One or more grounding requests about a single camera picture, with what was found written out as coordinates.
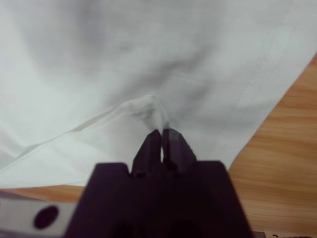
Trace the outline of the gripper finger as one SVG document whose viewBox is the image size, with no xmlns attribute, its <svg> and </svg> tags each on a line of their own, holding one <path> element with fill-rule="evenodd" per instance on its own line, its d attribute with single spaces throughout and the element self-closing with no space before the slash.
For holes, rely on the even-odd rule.
<svg viewBox="0 0 317 238">
<path fill-rule="evenodd" d="M 151 173 L 154 165 L 160 163 L 161 134 L 158 130 L 148 134 L 137 152 L 132 164 L 132 176 L 144 178 Z"/>
<path fill-rule="evenodd" d="M 167 170 L 182 174 L 197 158 L 183 135 L 175 129 L 164 129 L 162 134 L 163 162 Z"/>
</svg>

